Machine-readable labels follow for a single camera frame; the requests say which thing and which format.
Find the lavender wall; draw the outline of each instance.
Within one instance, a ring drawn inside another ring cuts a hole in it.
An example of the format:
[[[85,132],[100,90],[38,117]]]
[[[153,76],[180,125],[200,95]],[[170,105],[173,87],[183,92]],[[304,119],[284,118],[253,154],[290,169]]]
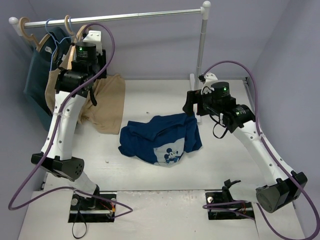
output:
[[[30,0],[42,20],[196,9],[204,0]],[[221,60],[258,60],[289,0],[211,0],[203,68]],[[109,68],[125,78],[187,79],[194,73],[202,17],[162,16],[105,23],[114,33],[116,54]],[[244,77],[237,66],[216,68],[218,77]]]
[[[37,19],[27,0],[2,1],[0,6],[0,239],[18,239],[27,208],[9,211],[8,203],[32,170],[32,153],[42,147],[46,133],[23,96],[31,54],[10,26],[12,16]],[[43,172],[26,186],[15,205],[39,189]]]
[[[319,9],[318,0],[291,0],[253,73],[264,133],[283,159],[307,175],[305,189],[320,210]],[[316,226],[313,212],[303,196],[296,206],[309,236]]]

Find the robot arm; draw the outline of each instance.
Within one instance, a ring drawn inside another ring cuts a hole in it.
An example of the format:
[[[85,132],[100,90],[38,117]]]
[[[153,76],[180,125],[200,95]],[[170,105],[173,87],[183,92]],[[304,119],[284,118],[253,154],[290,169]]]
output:
[[[264,186],[256,186],[244,184],[239,180],[233,182],[227,180],[222,187],[225,201],[244,200],[259,203],[267,212],[273,213],[297,199],[300,191],[268,153],[257,133],[255,115],[249,107],[237,104],[236,99],[230,95],[229,83],[218,81],[214,74],[208,72],[202,81],[204,85],[201,90],[188,91],[183,111],[192,115],[194,114],[193,104],[197,104],[197,115],[210,115],[216,125],[221,125],[226,128],[226,131],[234,134],[258,165],[266,183]],[[304,187],[307,183],[305,174],[295,173],[283,161],[268,139],[265,136],[263,139],[283,167]]]
[[[48,149],[50,137],[55,131],[55,124],[59,114],[60,123],[56,130],[53,145],[42,163],[41,167],[58,178],[65,178],[68,184],[82,192],[96,195],[100,194],[98,185],[93,183],[84,172],[85,162],[83,159],[72,156],[73,136],[81,108],[85,104],[88,94],[94,106],[97,105],[93,92],[93,83],[78,91],[66,104],[62,113],[59,109],[67,96],[77,87],[96,75],[106,64],[106,51],[98,50],[96,44],[86,41],[75,44],[76,59],[72,61],[72,69],[61,69],[55,85],[55,106],[53,117],[46,142],[40,153],[33,154],[31,162],[37,164],[44,152]],[[105,78],[104,71],[98,79]],[[95,207],[96,199],[86,197],[86,206],[89,209]]]

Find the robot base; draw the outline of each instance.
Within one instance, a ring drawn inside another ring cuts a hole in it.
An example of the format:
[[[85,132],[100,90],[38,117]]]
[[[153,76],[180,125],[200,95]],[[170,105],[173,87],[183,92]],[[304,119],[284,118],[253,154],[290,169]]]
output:
[[[225,203],[225,198],[223,197],[222,191],[206,192],[205,199],[207,204],[220,204]],[[238,203],[232,205],[217,206],[221,209],[233,210],[249,217],[255,218],[254,210],[251,202]],[[208,209],[208,219],[209,220],[237,220],[246,219],[244,216],[237,215],[236,213],[223,211],[223,210],[210,210]]]
[[[100,192],[100,196],[116,201],[117,194],[115,192]],[[83,204],[83,197],[73,194],[68,223],[82,223],[81,217],[77,217],[78,209],[83,216],[86,223],[113,223],[116,213],[116,206],[112,206],[110,202],[96,200],[95,207],[93,209],[86,208]]]

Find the tan garment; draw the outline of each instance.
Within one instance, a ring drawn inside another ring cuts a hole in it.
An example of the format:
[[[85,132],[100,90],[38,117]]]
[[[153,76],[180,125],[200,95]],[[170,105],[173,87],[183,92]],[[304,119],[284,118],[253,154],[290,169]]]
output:
[[[72,59],[72,57],[69,58],[71,51],[72,47],[70,47],[60,67],[67,68],[68,60]],[[55,86],[59,72],[59,69],[49,72],[48,83],[45,88],[45,101],[51,112],[55,107]],[[97,106],[93,106],[90,101],[90,94],[88,94],[79,113],[78,123],[82,124],[85,121],[90,121],[99,133],[119,134],[124,113],[125,80],[119,74],[97,79],[94,82],[93,90]]]

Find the clothing rack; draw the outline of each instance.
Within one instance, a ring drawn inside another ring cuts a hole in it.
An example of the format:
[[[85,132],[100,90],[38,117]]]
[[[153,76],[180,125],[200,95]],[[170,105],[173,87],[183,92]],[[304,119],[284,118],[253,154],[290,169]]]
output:
[[[202,15],[202,24],[200,31],[200,41],[199,41],[199,50],[198,58],[195,69],[195,75],[190,74],[190,83],[191,89],[197,89],[199,86],[198,76],[201,73],[202,59],[204,54],[205,38],[207,31],[207,22],[209,17],[209,10],[211,7],[210,1],[205,1],[200,8],[197,9],[187,9],[187,10],[176,10],[176,11],[157,11],[157,12],[144,12],[144,13],[132,13],[132,14],[118,14],[118,15],[109,15],[109,16],[92,16],[92,17],[80,17],[72,18],[70,21],[72,24],[88,24],[96,22],[107,22],[115,20],[126,20],[126,19],[137,19],[137,18],[150,18],[150,17],[159,17],[159,16],[169,16],[169,15],[182,15],[182,14],[201,14]],[[9,23],[12,25],[14,30],[20,37],[23,37],[21,29],[19,27],[19,20],[16,17],[10,17]],[[48,26],[62,26],[65,24],[64,19],[60,20],[51,20],[48,22]],[[41,28],[45,27],[46,21],[35,21],[35,22],[26,22],[24,23],[24,28]]]

